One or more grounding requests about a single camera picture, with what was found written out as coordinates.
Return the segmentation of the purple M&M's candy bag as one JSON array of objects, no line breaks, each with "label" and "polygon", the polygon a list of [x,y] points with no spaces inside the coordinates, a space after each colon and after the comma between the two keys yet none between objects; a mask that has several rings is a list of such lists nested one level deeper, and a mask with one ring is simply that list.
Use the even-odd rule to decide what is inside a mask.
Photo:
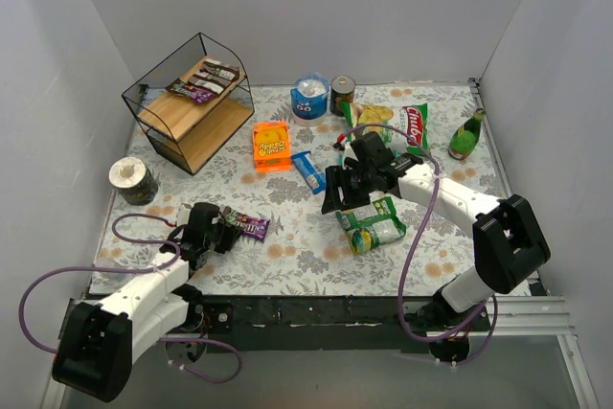
[{"label": "purple M&M's candy bag", "polygon": [[233,208],[225,207],[222,211],[225,220],[238,227],[244,236],[257,241],[264,241],[270,220],[262,217],[252,217],[240,213]]}]

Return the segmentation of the brown chocolate bar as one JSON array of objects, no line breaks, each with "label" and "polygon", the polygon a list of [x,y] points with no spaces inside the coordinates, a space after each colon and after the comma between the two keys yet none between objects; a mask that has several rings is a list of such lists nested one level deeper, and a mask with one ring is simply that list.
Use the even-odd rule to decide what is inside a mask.
[{"label": "brown chocolate bar", "polygon": [[207,89],[216,95],[222,94],[230,85],[228,80],[220,80],[215,76],[211,77],[209,74],[204,73],[194,73],[188,78],[188,83]]},{"label": "brown chocolate bar", "polygon": [[228,81],[236,81],[240,76],[238,67],[227,65],[210,57],[203,59],[200,71]]}]

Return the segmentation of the brown M&M's candy bag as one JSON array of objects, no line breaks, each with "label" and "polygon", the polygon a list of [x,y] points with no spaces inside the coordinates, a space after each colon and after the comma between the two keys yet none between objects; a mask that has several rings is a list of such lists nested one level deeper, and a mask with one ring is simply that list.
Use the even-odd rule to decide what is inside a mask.
[{"label": "brown M&M's candy bag", "polygon": [[166,87],[166,90],[175,95],[189,99],[195,104],[204,104],[216,98],[216,94],[206,88],[176,79]]}]

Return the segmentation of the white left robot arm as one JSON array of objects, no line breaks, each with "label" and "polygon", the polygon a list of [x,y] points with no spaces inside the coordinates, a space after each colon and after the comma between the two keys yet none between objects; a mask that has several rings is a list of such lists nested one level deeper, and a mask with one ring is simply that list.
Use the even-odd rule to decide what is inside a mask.
[{"label": "white left robot arm", "polygon": [[234,309],[188,283],[208,250],[229,251],[241,234],[216,205],[196,203],[159,242],[152,266],[95,304],[80,302],[64,323],[53,380],[103,402],[125,387],[136,360],[167,333],[197,338],[231,331]]}]

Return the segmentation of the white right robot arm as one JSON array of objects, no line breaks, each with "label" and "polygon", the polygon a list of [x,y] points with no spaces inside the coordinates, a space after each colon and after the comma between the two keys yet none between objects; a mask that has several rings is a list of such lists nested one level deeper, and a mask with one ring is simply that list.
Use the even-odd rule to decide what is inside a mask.
[{"label": "white right robot arm", "polygon": [[494,294],[509,294],[551,257],[529,201],[480,193],[442,177],[434,161],[411,153],[394,155],[376,132],[334,145],[342,163],[326,169],[322,212],[365,206],[373,192],[420,204],[472,237],[474,263],[438,289],[417,317],[428,326],[462,325]]}]

